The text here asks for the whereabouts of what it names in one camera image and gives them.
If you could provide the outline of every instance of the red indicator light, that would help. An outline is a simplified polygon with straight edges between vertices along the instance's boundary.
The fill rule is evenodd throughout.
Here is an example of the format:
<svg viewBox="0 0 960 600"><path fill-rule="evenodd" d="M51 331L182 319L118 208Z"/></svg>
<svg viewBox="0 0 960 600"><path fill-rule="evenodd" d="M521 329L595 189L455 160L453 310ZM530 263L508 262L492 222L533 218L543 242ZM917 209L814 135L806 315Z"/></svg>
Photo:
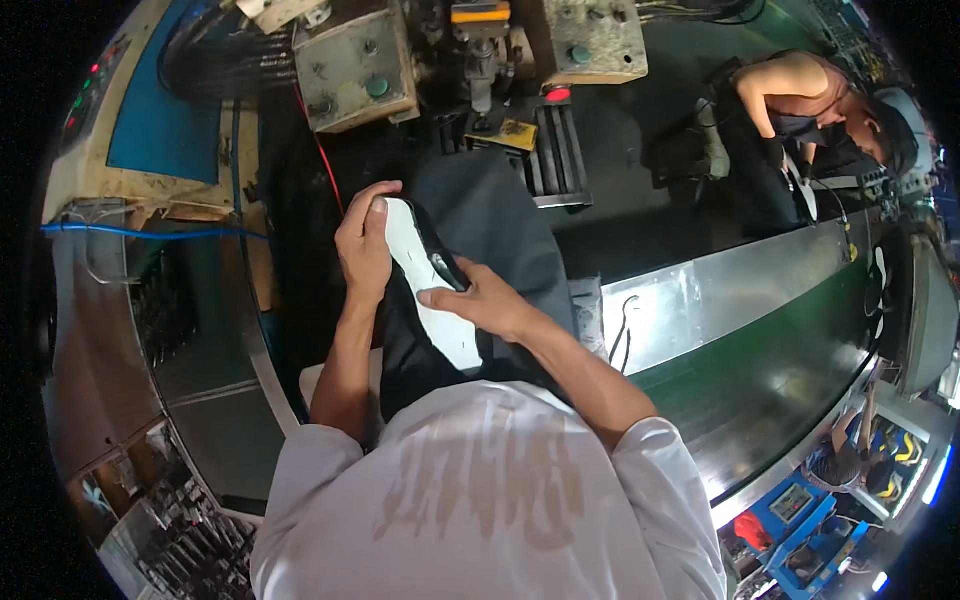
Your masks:
<svg viewBox="0 0 960 600"><path fill-rule="evenodd" d="M556 89L551 89L546 93L547 102L563 102L569 97L570 97L569 87L558 87Z"/></svg>

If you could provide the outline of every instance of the green button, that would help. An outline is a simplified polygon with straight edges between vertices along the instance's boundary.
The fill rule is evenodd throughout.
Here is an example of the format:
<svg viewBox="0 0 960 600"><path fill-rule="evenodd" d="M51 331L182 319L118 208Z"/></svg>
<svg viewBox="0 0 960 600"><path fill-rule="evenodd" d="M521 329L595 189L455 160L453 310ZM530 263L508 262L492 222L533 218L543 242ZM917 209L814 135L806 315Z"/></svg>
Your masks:
<svg viewBox="0 0 960 600"><path fill-rule="evenodd" d="M367 93L371 98L379 98L390 91L390 82L382 75L374 75L367 80Z"/></svg>
<svg viewBox="0 0 960 600"><path fill-rule="evenodd" d="M577 45L570 48L570 59L577 64L587 64L592 58L593 54L585 46Z"/></svg>

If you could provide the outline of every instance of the bolt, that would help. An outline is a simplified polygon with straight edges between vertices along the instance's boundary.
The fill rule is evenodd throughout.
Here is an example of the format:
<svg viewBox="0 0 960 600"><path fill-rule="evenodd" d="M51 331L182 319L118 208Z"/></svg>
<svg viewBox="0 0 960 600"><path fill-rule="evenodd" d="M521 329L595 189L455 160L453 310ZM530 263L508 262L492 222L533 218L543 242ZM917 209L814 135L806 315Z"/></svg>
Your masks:
<svg viewBox="0 0 960 600"><path fill-rule="evenodd" d="M323 99L315 105L310 106L310 112L318 116L326 116L333 110L333 105L329 100Z"/></svg>
<svg viewBox="0 0 960 600"><path fill-rule="evenodd" d="M470 42L470 52L478 59L488 59L493 56L493 44L484 37Z"/></svg>

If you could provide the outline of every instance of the white insole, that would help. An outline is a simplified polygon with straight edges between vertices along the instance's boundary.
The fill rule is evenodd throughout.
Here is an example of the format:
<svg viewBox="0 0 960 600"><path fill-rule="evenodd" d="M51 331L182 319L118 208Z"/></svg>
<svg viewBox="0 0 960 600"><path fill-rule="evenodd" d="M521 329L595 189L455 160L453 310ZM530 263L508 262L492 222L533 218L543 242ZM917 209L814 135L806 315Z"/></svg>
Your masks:
<svg viewBox="0 0 960 600"><path fill-rule="evenodd" d="M437 275L420 240L413 211L399 198L387 198L387 246L403 269L414 297L422 290L453 287ZM460 371L483 364L477 351L476 327L453 313L427 308L417 300L417 314L430 342Z"/></svg>

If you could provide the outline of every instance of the printed graphic on shirt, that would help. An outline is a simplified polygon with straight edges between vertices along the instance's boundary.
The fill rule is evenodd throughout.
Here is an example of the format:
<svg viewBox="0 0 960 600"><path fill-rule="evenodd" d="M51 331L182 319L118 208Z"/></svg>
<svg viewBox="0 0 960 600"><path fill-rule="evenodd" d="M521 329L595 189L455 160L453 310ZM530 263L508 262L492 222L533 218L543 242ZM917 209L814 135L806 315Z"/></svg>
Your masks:
<svg viewBox="0 0 960 600"><path fill-rule="evenodd" d="M480 420L484 426L476 427ZM482 540L497 528L519 527L534 549L570 545L569 525L584 516L584 493L567 452L567 416L553 411L532 421L523 423L530 431L517 433L512 408L478 402L408 427L399 436L400 470L383 499L373 540L417 538L431 526L443 540L454 511L466 502Z"/></svg>

